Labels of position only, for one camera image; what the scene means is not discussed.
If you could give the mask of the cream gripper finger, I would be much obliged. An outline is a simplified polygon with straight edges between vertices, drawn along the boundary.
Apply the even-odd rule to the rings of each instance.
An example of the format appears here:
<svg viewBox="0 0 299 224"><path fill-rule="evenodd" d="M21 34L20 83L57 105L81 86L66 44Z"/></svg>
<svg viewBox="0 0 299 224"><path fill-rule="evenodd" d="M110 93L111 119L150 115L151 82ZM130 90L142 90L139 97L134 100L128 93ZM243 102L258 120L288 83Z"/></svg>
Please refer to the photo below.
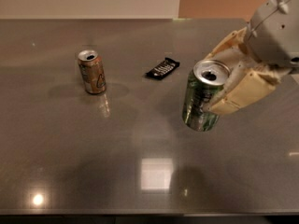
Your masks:
<svg viewBox="0 0 299 224"><path fill-rule="evenodd" d="M217 115L232 114L263 99L276 89L280 74L268 65L243 68L239 65L203 110Z"/></svg>
<svg viewBox="0 0 299 224"><path fill-rule="evenodd" d="M237 67L242 63L246 67L257 65L259 62L250 53L245 42L247 31L246 27L232 31L208 53L204 60L218 61L228 67Z"/></svg>

